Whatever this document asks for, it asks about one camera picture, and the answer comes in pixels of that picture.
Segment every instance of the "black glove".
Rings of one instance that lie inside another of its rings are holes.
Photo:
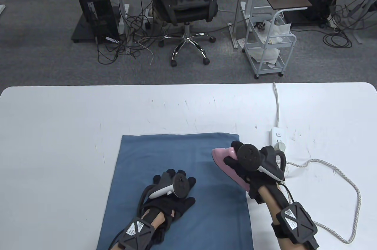
[[[166,171],[171,178],[175,176],[175,170],[169,169]],[[182,173],[186,176],[186,173],[183,170],[179,170],[177,173]],[[156,175],[153,177],[153,184],[158,184],[161,179],[160,175]],[[188,183],[191,188],[195,185],[196,179],[194,177],[189,177]],[[183,216],[183,214],[195,204],[194,197],[188,198],[178,198],[174,193],[170,195],[163,195],[157,197],[155,199],[147,199],[147,201],[141,206],[139,210],[139,216],[144,214],[144,212],[148,209],[156,208],[164,213],[165,222],[160,225],[153,234],[152,243],[159,244],[163,242],[165,237],[165,232],[169,230],[171,222],[178,220]]]
[[[234,148],[234,151],[238,152],[238,149],[243,145],[240,141],[233,141],[231,146]],[[228,156],[224,158],[224,163],[234,169],[239,177],[241,177],[246,183],[250,185],[249,196],[251,199],[255,199],[258,204],[264,203],[264,200],[258,193],[258,189],[262,186],[267,185],[276,185],[276,180],[271,178],[270,176],[266,175],[264,172],[260,171],[253,171],[249,172],[244,169],[241,164],[233,159],[232,157]]]

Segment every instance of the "blue towel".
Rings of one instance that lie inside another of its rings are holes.
[[[214,148],[227,148],[239,136],[226,133],[123,136],[102,222],[97,250],[136,216],[141,193],[153,176],[168,169],[186,171],[197,183],[189,196],[196,203],[172,223],[153,250],[250,250],[252,230],[245,191],[212,159]]]

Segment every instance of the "gray carpet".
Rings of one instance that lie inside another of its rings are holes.
[[[143,0],[144,6],[150,0]],[[338,0],[347,4],[353,0]],[[237,0],[218,0],[220,9],[234,10]],[[264,5],[264,0],[257,0]],[[140,0],[130,3],[130,13],[140,12]],[[169,59],[175,44],[152,45],[154,53],[142,51],[136,59],[119,57],[116,63],[97,63],[94,44],[70,40],[81,15],[77,0],[0,0],[6,9],[0,16],[0,92],[9,86],[35,85],[129,85],[183,83],[254,82],[369,82],[377,86],[377,28],[359,31],[364,44],[353,39],[350,49],[333,49],[322,43],[317,32],[296,33],[297,45],[282,78],[263,75],[259,80],[245,54],[234,50],[228,29],[215,32],[215,44],[203,41],[211,60],[204,66],[195,48],[185,46],[171,68]],[[233,22],[234,13],[219,12],[212,22],[199,21],[195,30],[214,30]],[[373,17],[367,24],[375,23]],[[238,38],[244,29],[238,32]]]

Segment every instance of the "wrist tracker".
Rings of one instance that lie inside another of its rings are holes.
[[[293,244],[303,244],[308,250],[316,250],[319,245],[314,238],[317,226],[299,202],[289,204],[276,185],[267,185],[268,191],[282,209],[276,214],[280,224],[272,224],[276,238],[289,238]]]
[[[155,228],[141,218],[134,218],[123,230],[118,245],[124,250],[144,250],[152,245]]]

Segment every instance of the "power strip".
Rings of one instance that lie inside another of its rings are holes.
[[[285,129],[274,127],[270,132],[271,136],[271,145],[275,150],[280,150],[285,152],[287,146],[287,132]]]

